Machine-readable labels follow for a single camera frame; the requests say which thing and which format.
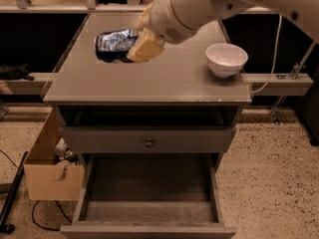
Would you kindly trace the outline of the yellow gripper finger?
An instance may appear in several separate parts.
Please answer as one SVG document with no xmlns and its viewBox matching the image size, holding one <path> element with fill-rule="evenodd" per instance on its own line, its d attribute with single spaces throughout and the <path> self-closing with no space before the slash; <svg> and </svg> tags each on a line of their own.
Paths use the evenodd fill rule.
<svg viewBox="0 0 319 239">
<path fill-rule="evenodd" d="M 163 52 L 164 43 L 165 40 L 162 37 L 152 31 L 143 30 L 127 53 L 127 58 L 134 63 L 147 62 Z"/>
<path fill-rule="evenodd" d="M 142 14 L 138 17 L 135 22 L 135 28 L 142 30 L 143 28 L 148 28 L 150 26 L 150 14 L 152 11 L 153 4 L 150 3 Z"/>
</svg>

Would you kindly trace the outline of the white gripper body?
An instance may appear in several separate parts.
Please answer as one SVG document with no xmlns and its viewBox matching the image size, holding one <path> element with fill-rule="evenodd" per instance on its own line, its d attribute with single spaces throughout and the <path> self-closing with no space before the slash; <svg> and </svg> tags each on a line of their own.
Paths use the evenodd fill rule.
<svg viewBox="0 0 319 239">
<path fill-rule="evenodd" d="M 149 15 L 149 28 L 159 37 L 171 44 L 179 44 L 196 34 L 197 24 L 188 26 L 194 18 L 190 9 L 195 0 L 154 0 Z"/>
</svg>

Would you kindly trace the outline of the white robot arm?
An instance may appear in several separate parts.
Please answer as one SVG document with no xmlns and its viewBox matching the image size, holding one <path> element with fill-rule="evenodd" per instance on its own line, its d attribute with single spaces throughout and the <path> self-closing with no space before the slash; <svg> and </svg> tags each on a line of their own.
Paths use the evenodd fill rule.
<svg viewBox="0 0 319 239">
<path fill-rule="evenodd" d="M 179 44 L 203 25 L 252 7 L 280 14 L 313 41 L 319 41 L 319 0 L 154 0 L 136 21 L 139 36 L 127 58 L 146 62 L 162 53 L 164 44 Z"/>
</svg>

